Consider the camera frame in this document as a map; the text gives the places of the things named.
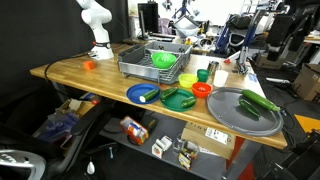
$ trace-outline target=green plate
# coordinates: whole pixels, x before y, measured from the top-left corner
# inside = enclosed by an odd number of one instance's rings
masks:
[[[187,111],[189,109],[192,109],[196,105],[196,103],[195,103],[193,106],[188,107],[188,108],[181,107],[182,101],[188,97],[191,97],[191,96],[194,97],[194,95],[191,92],[179,88],[178,91],[174,95],[170,96],[165,101],[162,101],[160,98],[160,101],[161,101],[162,105],[164,107],[166,107],[167,109],[170,109],[172,111],[177,111],[177,112],[183,112],[183,111]]]

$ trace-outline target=lower shelf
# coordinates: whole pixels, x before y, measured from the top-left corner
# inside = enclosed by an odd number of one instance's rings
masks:
[[[111,119],[104,128],[109,132],[101,131],[100,134],[109,139],[117,141],[120,144],[157,158],[151,153],[151,147],[155,143],[156,139],[161,139],[164,135],[167,135],[172,140],[175,139],[178,134],[182,133],[186,122],[159,113],[153,113],[152,116],[159,120],[158,125],[146,140],[146,142],[141,146],[131,144],[127,140],[127,135],[124,132],[109,133],[121,131],[119,125],[120,119]],[[159,160],[162,160],[180,169],[185,169],[180,165],[178,161],[178,155],[173,151],[172,146],[166,152],[164,152],[163,157],[161,159],[159,158]],[[225,171],[226,160],[224,158],[200,152],[197,159],[193,161],[191,169],[188,172],[204,179],[221,179]]]

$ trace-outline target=blue plate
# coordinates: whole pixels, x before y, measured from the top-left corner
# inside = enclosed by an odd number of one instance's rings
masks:
[[[159,93],[150,101],[147,102],[141,102],[140,101],[140,96],[144,95],[145,93],[153,90],[153,89],[158,89]],[[160,97],[160,89],[158,86],[155,86],[153,84],[137,84],[134,86],[131,86],[128,90],[127,90],[127,97],[129,98],[129,100],[133,103],[136,104],[150,104],[155,102],[156,100],[159,99]]]

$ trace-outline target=orange bowl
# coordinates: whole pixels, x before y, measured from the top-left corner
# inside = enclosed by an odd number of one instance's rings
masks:
[[[192,92],[196,97],[207,97],[212,91],[212,87],[204,82],[197,82],[192,85]]]

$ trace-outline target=round gray tray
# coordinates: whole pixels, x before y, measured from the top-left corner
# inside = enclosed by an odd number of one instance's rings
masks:
[[[266,110],[241,94],[242,89],[219,88],[207,97],[210,113],[220,123],[250,136],[271,136],[281,131],[283,119],[279,112]],[[261,117],[255,117],[240,107],[238,99],[243,98],[256,107]]]

